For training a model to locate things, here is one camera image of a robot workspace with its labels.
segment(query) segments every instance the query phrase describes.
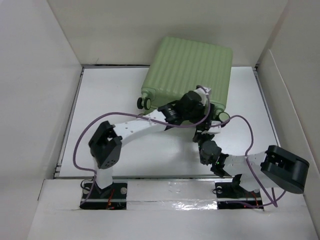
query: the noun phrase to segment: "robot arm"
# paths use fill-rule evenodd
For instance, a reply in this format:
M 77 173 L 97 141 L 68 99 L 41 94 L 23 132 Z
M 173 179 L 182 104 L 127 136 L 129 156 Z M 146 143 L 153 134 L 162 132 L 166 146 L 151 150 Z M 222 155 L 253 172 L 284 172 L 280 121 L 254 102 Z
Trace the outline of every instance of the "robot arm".
M 209 91 L 208 88 L 189 91 L 180 100 L 161 106 L 144 116 L 147 120 L 137 118 L 115 125 L 108 121 L 102 122 L 89 141 L 97 172 L 96 183 L 100 191 L 113 183 L 112 166 L 119 161 L 124 145 L 147 134 L 166 131 L 172 127 L 150 119 L 175 126 L 181 125 L 184 121 L 197 123 L 205 116 L 206 92 Z M 193 137 L 193 141 L 198 143 L 200 162 L 211 165 L 210 170 L 217 176 L 234 176 L 232 184 L 236 191 L 251 192 L 259 189 L 260 186 L 248 167 L 247 157 L 224 154 L 212 141 L 214 135 L 224 126 L 212 127 L 223 120 L 216 117 L 214 105 L 209 104 L 207 118 L 196 126 Z M 269 146 L 266 152 L 249 155 L 248 161 L 266 188 L 280 187 L 291 193 L 303 193 L 309 169 L 306 160 L 278 146 Z
M 203 119 L 210 91 L 205 87 L 189 91 L 180 100 L 161 106 L 144 116 L 148 120 L 137 118 L 114 125 L 108 121 L 102 122 L 89 141 L 98 187 L 105 189 L 112 184 L 112 166 L 119 161 L 124 145 L 145 135 L 172 128 L 154 121 L 178 126 L 184 121 L 197 123 Z

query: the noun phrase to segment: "ribbed suitcase shell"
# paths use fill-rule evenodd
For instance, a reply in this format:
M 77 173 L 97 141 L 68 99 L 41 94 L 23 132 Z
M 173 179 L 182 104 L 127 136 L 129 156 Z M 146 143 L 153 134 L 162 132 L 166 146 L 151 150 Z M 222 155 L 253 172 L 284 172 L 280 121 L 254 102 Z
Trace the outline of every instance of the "ribbed suitcase shell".
M 211 103 L 224 111 L 232 58 L 229 47 L 165 37 L 142 85 L 142 98 L 150 98 L 156 109 L 202 85 L 211 88 Z

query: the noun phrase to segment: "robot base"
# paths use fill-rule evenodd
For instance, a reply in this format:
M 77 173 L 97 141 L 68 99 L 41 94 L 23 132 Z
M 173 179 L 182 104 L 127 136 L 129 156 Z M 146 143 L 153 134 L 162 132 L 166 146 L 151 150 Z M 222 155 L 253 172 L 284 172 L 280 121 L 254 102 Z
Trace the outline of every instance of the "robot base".
M 263 204 L 260 192 L 249 192 L 241 187 L 234 188 L 232 182 L 216 182 L 213 193 L 216 194 L 218 198 L 218 209 L 250 209 L 241 203 L 229 202 L 222 199 L 234 199 L 232 201 L 243 202 L 253 206 Z
M 83 186 L 85 189 L 90 189 L 92 183 L 88 182 Z M 84 210 L 125 210 L 127 208 L 127 187 L 128 184 L 124 182 L 114 182 L 103 191 L 95 186 L 89 199 L 81 204 L 80 208 Z M 81 201 L 88 195 L 85 189 L 82 191 Z

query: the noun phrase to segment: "screw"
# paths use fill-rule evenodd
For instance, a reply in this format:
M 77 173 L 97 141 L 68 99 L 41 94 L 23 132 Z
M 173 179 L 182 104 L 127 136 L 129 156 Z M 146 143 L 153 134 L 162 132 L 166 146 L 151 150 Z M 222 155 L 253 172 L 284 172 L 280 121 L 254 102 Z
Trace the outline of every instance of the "screw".
M 88 194 L 89 193 L 89 191 L 87 189 L 83 189 L 82 191 L 83 191 L 83 194 Z
M 217 186 L 215 189 L 217 194 L 222 194 L 222 187 L 221 186 Z
M 122 187 L 122 188 L 120 189 L 120 193 L 121 193 L 121 194 L 127 194 L 127 188 L 126 188 L 126 187 Z

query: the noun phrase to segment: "white floor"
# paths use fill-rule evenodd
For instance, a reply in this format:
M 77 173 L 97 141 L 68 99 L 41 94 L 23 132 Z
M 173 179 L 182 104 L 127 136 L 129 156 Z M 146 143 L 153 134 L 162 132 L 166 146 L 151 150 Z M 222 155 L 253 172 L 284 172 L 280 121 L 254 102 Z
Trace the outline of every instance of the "white floor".
M 142 207 L 135 205 L 130 206 L 130 210 L 115 211 L 81 210 L 80 182 L 72 179 L 44 182 L 28 240 L 318 239 L 302 195 L 287 193 L 279 201 L 278 208 L 268 206 L 265 211 L 216 210 L 208 182 L 189 182 L 189 187 L 179 186 L 180 191 L 170 196 L 169 187 L 167 194 L 163 187 L 160 187 L 163 194 L 154 194 L 158 183 L 146 187 L 150 184 L 140 182 L 138 185 L 132 181 L 128 183 L 127 197 L 143 204 Z M 171 202 L 172 206 L 174 203 L 183 206 L 188 200 L 193 203 L 210 201 L 211 208 L 194 210 L 189 204 L 188 208 L 167 207 L 163 210 L 163 204 Z M 153 208 L 146 206 L 144 201 L 153 203 Z
M 139 113 L 136 100 L 147 68 L 86 69 L 63 156 L 61 177 L 87 176 L 72 164 L 75 142 L 86 125 L 107 112 Z M 115 91 L 121 97 L 115 97 Z M 250 67 L 233 67 L 227 112 L 252 124 L 251 153 L 277 144 L 262 96 Z M 129 121 L 110 117 L 111 123 Z M 78 164 L 93 167 L 85 136 Z M 171 129 L 125 146 L 114 167 L 116 176 L 210 175 L 199 162 L 194 129 Z M 216 142 L 225 153 L 242 155 L 250 144 L 248 127 L 234 120 Z M 317 235 L 302 195 L 287 193 L 279 208 L 217 210 L 214 180 L 129 180 L 127 210 L 81 210 L 79 179 L 45 180 L 28 240 L 316 240 Z M 264 203 L 269 202 L 262 193 Z
M 74 115 L 63 155 L 60 177 L 91 176 L 73 165 L 72 155 L 83 129 L 96 117 L 109 112 L 140 113 L 137 98 L 148 68 L 85 69 Z M 226 112 L 243 115 L 254 132 L 251 154 L 265 151 L 277 141 L 251 67 L 233 67 L 230 77 Z M 103 121 L 112 124 L 132 118 L 111 116 L 96 123 L 84 136 L 77 153 L 77 162 L 93 168 L 88 142 Z M 200 164 L 198 146 L 192 142 L 194 128 L 170 129 L 137 139 L 126 145 L 113 176 L 181 177 L 210 176 L 210 167 Z M 243 155 L 250 145 L 250 133 L 241 119 L 234 119 L 214 137 L 224 153 Z

